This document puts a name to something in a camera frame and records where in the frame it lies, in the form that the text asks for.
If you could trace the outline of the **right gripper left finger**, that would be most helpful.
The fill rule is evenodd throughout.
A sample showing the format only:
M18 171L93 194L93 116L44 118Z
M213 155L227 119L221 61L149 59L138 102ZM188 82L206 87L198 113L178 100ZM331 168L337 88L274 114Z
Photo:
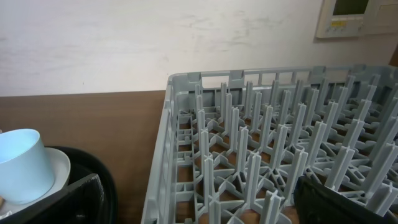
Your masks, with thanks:
M104 223L104 190L90 174L1 220L1 224Z

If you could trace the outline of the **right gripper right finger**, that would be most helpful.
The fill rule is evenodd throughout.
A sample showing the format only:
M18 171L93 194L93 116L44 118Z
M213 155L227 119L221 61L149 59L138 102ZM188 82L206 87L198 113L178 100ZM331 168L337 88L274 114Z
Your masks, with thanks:
M391 224L392 215L377 215L337 192L301 176L294 190L300 224Z

